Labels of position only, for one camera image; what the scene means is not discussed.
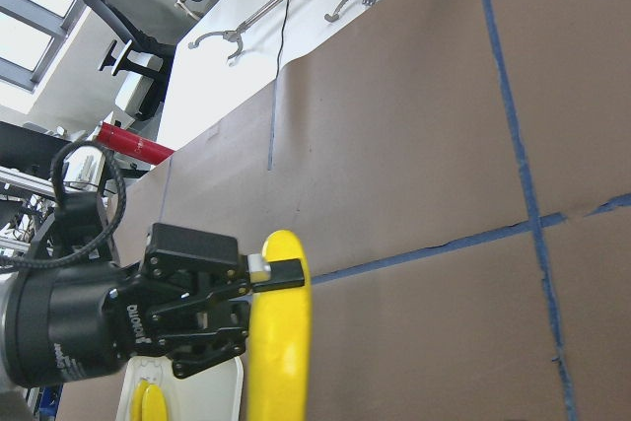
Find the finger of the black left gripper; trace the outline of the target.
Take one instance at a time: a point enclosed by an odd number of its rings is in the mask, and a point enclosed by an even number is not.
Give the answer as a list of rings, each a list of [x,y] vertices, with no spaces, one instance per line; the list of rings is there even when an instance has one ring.
[[[271,265],[261,253],[252,253],[246,257],[247,271],[250,281],[269,281]]]
[[[267,280],[251,283],[254,293],[293,289],[304,285],[304,270],[300,259],[272,261],[269,273]]]

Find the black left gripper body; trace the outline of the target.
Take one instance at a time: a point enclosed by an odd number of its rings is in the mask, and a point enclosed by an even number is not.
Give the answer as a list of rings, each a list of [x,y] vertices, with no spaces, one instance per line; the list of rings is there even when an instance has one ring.
[[[4,311],[10,383],[54,386],[166,357],[185,379],[245,351],[245,258],[234,237],[157,223],[141,262],[24,270]]]

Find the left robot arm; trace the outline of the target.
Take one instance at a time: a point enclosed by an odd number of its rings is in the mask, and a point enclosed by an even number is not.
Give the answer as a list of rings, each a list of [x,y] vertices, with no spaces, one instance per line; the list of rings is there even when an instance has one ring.
[[[304,289],[295,251],[244,255],[236,239],[157,223],[141,261],[24,270],[1,293],[5,389],[56,386],[165,357],[185,379],[245,352],[251,293]]]

